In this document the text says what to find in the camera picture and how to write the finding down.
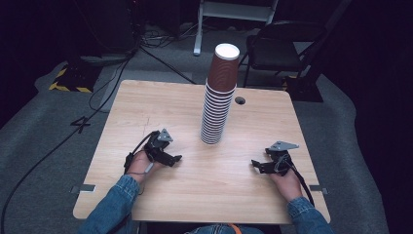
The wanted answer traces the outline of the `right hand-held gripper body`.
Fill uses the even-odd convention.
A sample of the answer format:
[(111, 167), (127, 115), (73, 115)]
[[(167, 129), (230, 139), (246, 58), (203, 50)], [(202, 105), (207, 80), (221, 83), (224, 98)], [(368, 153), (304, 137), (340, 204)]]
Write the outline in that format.
[(276, 141), (269, 148), (275, 150), (275, 155), (270, 155), (273, 162), (276, 163), (277, 174), (284, 176), (289, 169), (293, 167), (291, 157), (288, 153), (289, 149), (298, 148), (298, 144), (289, 143), (285, 141)]

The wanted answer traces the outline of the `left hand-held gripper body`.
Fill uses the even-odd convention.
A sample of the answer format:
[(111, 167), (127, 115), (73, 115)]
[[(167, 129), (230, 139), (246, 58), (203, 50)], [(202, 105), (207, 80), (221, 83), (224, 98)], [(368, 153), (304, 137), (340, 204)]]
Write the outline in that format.
[(171, 142), (172, 138), (166, 129), (155, 131), (144, 145), (144, 151), (151, 161), (156, 161), (156, 156), (160, 152), (165, 152), (162, 146), (165, 142)]

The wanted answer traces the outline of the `stack of brown paper cups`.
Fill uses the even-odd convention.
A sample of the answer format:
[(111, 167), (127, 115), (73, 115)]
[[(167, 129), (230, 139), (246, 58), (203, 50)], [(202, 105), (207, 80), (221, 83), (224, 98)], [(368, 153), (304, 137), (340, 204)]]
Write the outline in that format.
[(206, 78), (206, 93), (201, 125), (201, 140), (216, 144), (221, 140), (233, 94), (237, 88), (240, 50), (232, 44), (215, 47)]

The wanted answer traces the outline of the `person's left hand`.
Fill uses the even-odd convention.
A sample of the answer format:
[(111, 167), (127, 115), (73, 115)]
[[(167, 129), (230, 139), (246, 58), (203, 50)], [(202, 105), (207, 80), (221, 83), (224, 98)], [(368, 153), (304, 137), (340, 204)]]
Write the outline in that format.
[(143, 183), (162, 166), (159, 162), (152, 163), (144, 151), (139, 151), (134, 154), (127, 175), (131, 176), (136, 182)]

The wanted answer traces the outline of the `person's right hand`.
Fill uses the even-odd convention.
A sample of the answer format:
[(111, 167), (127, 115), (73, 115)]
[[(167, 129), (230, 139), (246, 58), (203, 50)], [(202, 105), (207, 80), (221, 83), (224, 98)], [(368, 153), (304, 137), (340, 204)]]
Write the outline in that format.
[(300, 181), (293, 170), (285, 175), (270, 174), (270, 179), (287, 202), (303, 196)]

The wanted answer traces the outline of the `black slanted stand with base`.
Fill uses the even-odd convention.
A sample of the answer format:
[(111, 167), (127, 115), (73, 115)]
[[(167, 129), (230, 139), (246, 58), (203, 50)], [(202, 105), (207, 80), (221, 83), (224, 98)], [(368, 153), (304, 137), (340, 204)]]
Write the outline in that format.
[(328, 64), (333, 52), (329, 42), (331, 33), (353, 0), (288, 0), (282, 5), (278, 20), (316, 22), (326, 32), (310, 49), (304, 70), (299, 78), (286, 79), (286, 91), (292, 100), (322, 102), (317, 80)]

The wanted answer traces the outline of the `person's lap in jeans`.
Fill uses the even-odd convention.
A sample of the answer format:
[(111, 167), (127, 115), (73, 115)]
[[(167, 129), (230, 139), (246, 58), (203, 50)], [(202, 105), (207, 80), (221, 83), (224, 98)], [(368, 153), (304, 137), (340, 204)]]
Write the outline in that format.
[(184, 234), (264, 234), (263, 231), (248, 226), (235, 224), (212, 224), (195, 228)]

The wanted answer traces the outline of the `black folding chair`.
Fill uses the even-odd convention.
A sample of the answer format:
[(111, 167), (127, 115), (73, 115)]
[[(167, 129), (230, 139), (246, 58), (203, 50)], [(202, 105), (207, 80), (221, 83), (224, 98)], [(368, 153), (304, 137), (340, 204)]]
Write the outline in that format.
[(246, 38), (246, 52), (239, 65), (245, 65), (244, 86), (250, 68), (255, 70), (296, 72), (297, 78), (309, 65), (309, 54), (326, 34), (316, 22), (278, 20), (265, 25)]

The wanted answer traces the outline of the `black base with striped tape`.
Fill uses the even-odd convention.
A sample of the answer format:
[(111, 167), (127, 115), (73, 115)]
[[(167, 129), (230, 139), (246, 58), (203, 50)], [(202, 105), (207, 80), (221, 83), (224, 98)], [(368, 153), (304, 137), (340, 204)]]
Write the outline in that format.
[(98, 66), (75, 67), (65, 64), (56, 75), (50, 90), (92, 93), (101, 70)]

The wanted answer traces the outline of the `dark equipment cabinet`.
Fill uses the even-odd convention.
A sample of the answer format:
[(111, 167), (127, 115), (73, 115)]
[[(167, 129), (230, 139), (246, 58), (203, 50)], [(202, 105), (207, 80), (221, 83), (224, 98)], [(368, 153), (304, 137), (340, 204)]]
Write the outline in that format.
[(129, 54), (136, 47), (129, 0), (72, 0), (99, 47)]

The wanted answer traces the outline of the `white metal stand frame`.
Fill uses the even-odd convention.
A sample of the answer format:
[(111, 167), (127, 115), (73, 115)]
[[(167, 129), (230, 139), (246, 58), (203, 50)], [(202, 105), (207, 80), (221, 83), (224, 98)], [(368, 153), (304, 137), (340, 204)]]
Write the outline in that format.
[(198, 10), (198, 27), (193, 55), (197, 57), (201, 54), (204, 18), (209, 17), (231, 20), (253, 20), (269, 24), (273, 21), (278, 3), (279, 0), (272, 0), (271, 5), (269, 7), (266, 7), (200, 0)]

